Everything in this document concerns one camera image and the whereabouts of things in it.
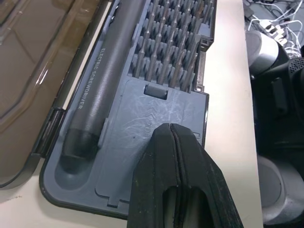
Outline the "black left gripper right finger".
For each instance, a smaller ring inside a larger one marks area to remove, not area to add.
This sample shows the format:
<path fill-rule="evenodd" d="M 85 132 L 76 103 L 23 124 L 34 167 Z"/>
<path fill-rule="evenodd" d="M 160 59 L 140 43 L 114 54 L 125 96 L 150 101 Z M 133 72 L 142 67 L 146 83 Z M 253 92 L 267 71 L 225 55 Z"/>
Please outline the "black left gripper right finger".
<path fill-rule="evenodd" d="M 176 142 L 182 201 L 179 218 L 184 228 L 241 228 L 242 221 L 223 174 L 194 133 L 172 124 Z"/>

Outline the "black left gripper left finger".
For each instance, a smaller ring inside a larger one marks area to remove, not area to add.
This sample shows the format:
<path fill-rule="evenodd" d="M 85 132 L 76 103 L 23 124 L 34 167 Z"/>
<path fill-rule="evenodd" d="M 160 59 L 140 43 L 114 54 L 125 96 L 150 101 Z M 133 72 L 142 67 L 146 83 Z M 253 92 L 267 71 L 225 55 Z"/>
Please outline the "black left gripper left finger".
<path fill-rule="evenodd" d="M 172 228 L 177 182 L 174 137 L 165 123 L 154 130 L 134 170 L 127 227 Z"/>

